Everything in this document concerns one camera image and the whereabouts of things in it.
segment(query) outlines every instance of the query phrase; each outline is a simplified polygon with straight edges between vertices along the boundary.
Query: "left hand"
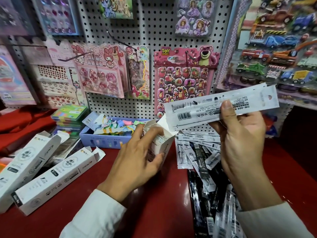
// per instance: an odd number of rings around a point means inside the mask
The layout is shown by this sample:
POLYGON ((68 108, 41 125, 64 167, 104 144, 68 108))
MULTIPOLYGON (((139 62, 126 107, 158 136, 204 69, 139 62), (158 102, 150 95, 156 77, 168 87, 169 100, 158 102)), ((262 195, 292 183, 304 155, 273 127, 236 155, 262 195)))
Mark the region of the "left hand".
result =
POLYGON ((107 179, 97 189, 122 202, 130 192, 145 184, 158 171, 163 162, 163 153, 152 162, 146 154, 157 135, 164 135, 160 127, 152 127, 143 135, 144 124, 138 124, 128 143, 122 145, 107 179))

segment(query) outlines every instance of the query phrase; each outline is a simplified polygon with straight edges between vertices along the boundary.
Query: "white cardboard box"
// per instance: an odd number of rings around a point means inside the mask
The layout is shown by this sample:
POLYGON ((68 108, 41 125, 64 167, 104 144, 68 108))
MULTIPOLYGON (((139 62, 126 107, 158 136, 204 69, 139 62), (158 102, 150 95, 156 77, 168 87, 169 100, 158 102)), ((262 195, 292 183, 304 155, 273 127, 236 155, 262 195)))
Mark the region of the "white cardboard box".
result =
POLYGON ((11 193, 30 182, 60 145, 60 136, 49 136, 45 131, 35 135, 0 173, 0 213, 13 203, 11 193))
POLYGON ((99 148, 93 152, 82 148, 13 192, 11 196, 18 208, 28 216, 104 156, 105 153, 99 148))
POLYGON ((149 131, 151 127, 155 126, 162 127, 164 129, 164 136, 157 135, 155 137, 152 145, 148 150, 147 159, 149 161, 153 161, 156 155, 158 155, 159 153, 164 153, 164 162, 168 151, 170 150, 170 147, 173 143, 174 137, 178 133, 178 131, 169 131, 168 125, 166 123, 166 116, 164 115, 158 122, 156 122, 155 119, 146 122, 143 128, 143 134, 146 134, 146 132, 149 131))

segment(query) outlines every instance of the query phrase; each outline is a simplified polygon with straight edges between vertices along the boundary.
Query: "right hand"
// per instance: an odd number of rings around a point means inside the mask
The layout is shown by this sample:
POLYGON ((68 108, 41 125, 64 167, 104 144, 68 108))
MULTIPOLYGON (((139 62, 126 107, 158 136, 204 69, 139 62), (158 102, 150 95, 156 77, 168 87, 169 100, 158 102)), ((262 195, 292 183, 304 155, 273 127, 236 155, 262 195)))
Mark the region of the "right hand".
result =
POLYGON ((221 164, 230 180, 250 170, 263 171, 265 123, 260 112, 237 116, 232 104, 221 105, 220 121, 209 123, 220 135, 221 164))

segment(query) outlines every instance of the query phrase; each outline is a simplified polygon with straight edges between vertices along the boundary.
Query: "orange toy crane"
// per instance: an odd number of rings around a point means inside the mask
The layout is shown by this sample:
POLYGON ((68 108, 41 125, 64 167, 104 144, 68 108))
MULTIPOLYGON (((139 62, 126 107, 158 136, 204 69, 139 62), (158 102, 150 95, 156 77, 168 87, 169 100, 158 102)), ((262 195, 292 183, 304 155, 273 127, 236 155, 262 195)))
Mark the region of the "orange toy crane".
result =
POLYGON ((304 42, 292 50, 274 52, 268 62, 280 63, 280 64, 283 63, 288 66, 293 66, 295 64, 298 51, 312 44, 317 44, 317 39, 314 39, 309 42, 304 42))

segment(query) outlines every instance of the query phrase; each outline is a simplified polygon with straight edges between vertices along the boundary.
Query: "fingernail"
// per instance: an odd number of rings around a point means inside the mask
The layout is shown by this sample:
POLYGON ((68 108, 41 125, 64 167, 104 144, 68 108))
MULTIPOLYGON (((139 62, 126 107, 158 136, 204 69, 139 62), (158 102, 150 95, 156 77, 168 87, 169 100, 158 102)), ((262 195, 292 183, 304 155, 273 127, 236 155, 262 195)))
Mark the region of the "fingernail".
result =
POLYGON ((225 100, 222 105, 221 105, 224 109, 229 109, 229 108, 233 108, 232 107, 232 103, 230 102, 230 100, 225 100))

